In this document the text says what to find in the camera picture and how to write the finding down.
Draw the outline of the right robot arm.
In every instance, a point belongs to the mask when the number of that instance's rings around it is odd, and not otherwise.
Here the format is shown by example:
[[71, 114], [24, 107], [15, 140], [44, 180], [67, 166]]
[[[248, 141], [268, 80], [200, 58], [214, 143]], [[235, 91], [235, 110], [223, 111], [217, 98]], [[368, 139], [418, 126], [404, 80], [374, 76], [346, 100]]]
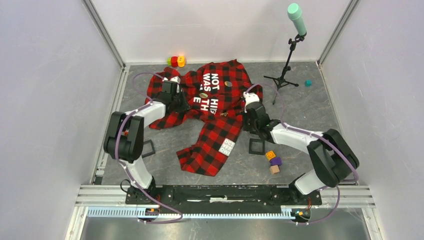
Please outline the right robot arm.
[[260, 102], [246, 104], [242, 115], [245, 130], [258, 135], [261, 140], [309, 155], [313, 169], [289, 185], [288, 196], [293, 203], [302, 204], [315, 190], [348, 183], [350, 175], [353, 176], [351, 182], [358, 181], [359, 160], [337, 130], [309, 131], [270, 119]]

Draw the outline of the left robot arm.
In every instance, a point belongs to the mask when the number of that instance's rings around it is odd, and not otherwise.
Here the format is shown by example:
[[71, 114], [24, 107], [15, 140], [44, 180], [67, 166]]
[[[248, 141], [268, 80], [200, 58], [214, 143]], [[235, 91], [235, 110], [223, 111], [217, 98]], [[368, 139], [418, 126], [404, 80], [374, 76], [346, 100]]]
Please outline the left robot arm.
[[161, 90], [145, 105], [127, 112], [111, 114], [103, 142], [103, 150], [123, 167], [130, 184], [139, 189], [145, 204], [153, 203], [157, 190], [151, 186], [153, 176], [143, 161], [144, 129], [171, 112], [183, 112], [190, 106], [181, 88], [180, 78], [165, 78]]

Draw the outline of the red black plaid shirt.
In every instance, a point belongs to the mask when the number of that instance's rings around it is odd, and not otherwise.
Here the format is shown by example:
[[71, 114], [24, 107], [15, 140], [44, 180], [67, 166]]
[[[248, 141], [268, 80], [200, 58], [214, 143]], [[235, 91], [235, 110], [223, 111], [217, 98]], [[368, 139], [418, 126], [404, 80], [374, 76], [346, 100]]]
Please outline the red black plaid shirt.
[[[233, 59], [210, 62], [185, 75], [165, 67], [150, 79], [147, 95], [155, 97], [162, 88], [163, 78], [175, 76], [180, 78], [180, 87], [191, 109], [167, 113], [164, 118], [151, 123], [149, 128], [162, 130], [179, 126], [189, 119], [202, 121], [204, 125], [197, 142], [176, 154], [183, 171], [214, 177], [227, 161], [242, 131], [243, 93], [249, 91], [261, 99], [263, 89], [259, 85], [254, 86], [242, 63]], [[225, 81], [230, 81], [232, 87], [225, 86]], [[200, 93], [206, 93], [208, 98], [201, 98]], [[221, 113], [228, 113], [228, 116], [220, 116]]]

